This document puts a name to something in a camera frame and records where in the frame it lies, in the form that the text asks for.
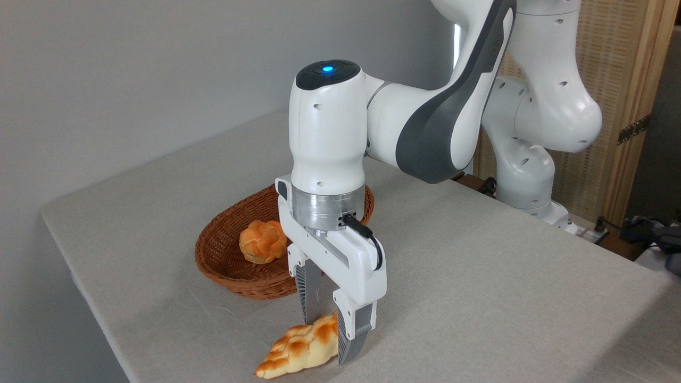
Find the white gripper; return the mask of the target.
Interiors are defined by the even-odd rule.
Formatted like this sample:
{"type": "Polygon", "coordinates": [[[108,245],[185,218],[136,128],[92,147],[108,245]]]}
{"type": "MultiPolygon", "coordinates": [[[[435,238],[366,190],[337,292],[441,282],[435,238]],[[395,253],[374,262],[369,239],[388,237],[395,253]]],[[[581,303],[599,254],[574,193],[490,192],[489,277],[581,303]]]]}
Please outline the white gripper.
{"type": "Polygon", "coordinates": [[[377,266],[377,250],[369,238],[353,229],[329,231],[317,237],[299,224],[292,213],[290,176],[275,181],[279,218],[288,246],[289,274],[295,278],[305,324],[319,319],[321,271],[338,286],[333,293],[338,307],[338,363],[350,363],[360,354],[367,334],[376,327],[377,302],[387,291],[387,272],[377,266]]]}

